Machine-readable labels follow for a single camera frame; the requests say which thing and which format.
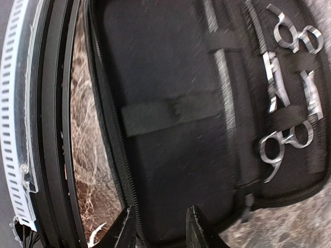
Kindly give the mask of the silver thinning shears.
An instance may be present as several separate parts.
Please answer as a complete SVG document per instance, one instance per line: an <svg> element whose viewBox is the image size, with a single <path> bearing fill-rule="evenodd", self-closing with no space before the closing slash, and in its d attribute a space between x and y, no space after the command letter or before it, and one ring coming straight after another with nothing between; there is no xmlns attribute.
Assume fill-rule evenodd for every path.
<svg viewBox="0 0 331 248"><path fill-rule="evenodd" d="M279 46L285 49L290 49L293 53L299 51L299 42L302 41L306 46L309 54L318 54L324 45L322 33L315 27L307 25L303 30L297 31L291 19L285 13L273 4L268 4L266 7L270 12L275 14L279 21L274 27L274 38ZM285 41L279 31L279 27L286 27L292 36L292 41ZM300 75L304 81L304 92L306 96L308 115L317 115L318 119L323 118L322 104L318 92L318 88L314 82L314 71L307 72L302 70Z"/></svg>

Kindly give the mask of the black front rail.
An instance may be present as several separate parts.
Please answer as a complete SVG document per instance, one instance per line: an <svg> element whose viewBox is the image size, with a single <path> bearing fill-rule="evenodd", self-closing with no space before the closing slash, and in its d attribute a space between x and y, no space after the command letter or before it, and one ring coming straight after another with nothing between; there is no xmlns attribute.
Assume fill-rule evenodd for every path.
<svg viewBox="0 0 331 248"><path fill-rule="evenodd" d="M79 1L39 1L32 55L30 124L44 247L86 247L71 150L70 83Z"/></svg>

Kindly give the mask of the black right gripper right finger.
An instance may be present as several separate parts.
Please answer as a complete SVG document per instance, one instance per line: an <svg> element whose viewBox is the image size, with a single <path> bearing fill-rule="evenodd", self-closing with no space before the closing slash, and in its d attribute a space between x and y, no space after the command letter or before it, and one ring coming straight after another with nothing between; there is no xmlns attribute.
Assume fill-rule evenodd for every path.
<svg viewBox="0 0 331 248"><path fill-rule="evenodd" d="M197 206L191 206L186 214L187 247L222 247L222 240Z"/></svg>

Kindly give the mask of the black zippered tool case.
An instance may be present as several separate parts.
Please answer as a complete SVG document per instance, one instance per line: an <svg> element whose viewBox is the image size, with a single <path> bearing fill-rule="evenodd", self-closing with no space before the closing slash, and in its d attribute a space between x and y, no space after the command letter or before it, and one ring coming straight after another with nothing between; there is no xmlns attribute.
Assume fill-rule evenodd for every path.
<svg viewBox="0 0 331 248"><path fill-rule="evenodd" d="M87 1L88 65L103 143L143 247L187 247L197 206L219 234L257 209L317 194L330 178L330 67L274 38L273 4L297 31L317 28L305 1ZM302 70L314 71L323 118L313 142L262 161L259 142L308 134Z"/></svg>

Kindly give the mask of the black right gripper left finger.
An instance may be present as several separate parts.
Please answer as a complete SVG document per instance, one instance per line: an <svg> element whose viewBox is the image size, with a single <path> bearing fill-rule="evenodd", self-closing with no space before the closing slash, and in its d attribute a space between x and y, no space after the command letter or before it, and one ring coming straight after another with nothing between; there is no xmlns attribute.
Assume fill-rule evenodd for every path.
<svg viewBox="0 0 331 248"><path fill-rule="evenodd" d="M134 248L136 246L136 210L126 207L117 217L104 237L93 247Z"/></svg>

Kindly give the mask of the silver straight scissors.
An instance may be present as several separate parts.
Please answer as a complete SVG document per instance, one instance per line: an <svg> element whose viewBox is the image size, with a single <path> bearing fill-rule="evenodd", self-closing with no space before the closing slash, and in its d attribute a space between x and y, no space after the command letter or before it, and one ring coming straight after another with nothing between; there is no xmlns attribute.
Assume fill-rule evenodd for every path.
<svg viewBox="0 0 331 248"><path fill-rule="evenodd" d="M287 128L287 130L289 131L288 136L284 136L283 130L281 130L281 131L274 131L270 135L260 140L259 149L260 149L261 159L263 162L273 167L272 173L264 180L265 183L270 182L276 175L284 158L285 145L290 144L297 149L303 149L309 146L313 142L313 139L317 136L316 134L314 134L313 125L323 118L322 105L321 105L318 89L314 82L314 71L311 71L309 73L307 73L306 71L302 71L300 75L303 79L304 91L305 91L307 107L308 107L308 117L306 120L301 121L300 123L305 126L307 130L308 138L306 143L304 144L300 143L295 134L296 125L290 125L290 127ZM276 140L279 147L279 153L273 159L267 156L265 150L267 140L269 139Z"/></svg>

